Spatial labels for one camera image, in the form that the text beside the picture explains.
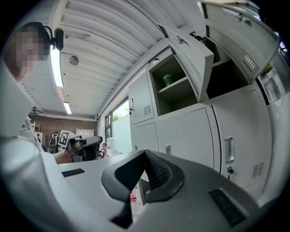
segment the cabinet vent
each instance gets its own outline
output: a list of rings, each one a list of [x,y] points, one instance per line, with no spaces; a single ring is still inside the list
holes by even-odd
[[[253,168],[252,179],[256,176],[262,175],[264,163],[261,163]]]
[[[256,65],[253,60],[248,55],[246,55],[243,60],[243,68],[245,69],[245,71],[249,74],[255,66]]]
[[[144,107],[144,115],[150,114],[151,113],[151,106],[148,105]]]

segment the ceiling light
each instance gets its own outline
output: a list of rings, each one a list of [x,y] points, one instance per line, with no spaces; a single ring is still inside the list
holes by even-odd
[[[67,111],[68,114],[72,114],[71,109],[69,108],[69,103],[68,102],[64,102],[64,107],[65,110]]]
[[[53,46],[51,46],[50,49],[50,59],[56,86],[63,87],[62,71],[60,68],[60,51],[56,48],[53,49]]]

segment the open locker door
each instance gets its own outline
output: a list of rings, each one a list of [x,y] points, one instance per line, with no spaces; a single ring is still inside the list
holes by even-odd
[[[170,48],[189,77],[198,102],[206,94],[214,54],[201,42],[174,25],[158,25]]]
[[[220,45],[249,84],[262,73],[277,52],[279,37],[246,9],[202,2],[207,37]]]

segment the tree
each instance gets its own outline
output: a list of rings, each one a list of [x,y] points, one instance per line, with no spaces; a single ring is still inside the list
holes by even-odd
[[[121,115],[113,114],[113,121],[117,121],[118,119],[122,118]]]

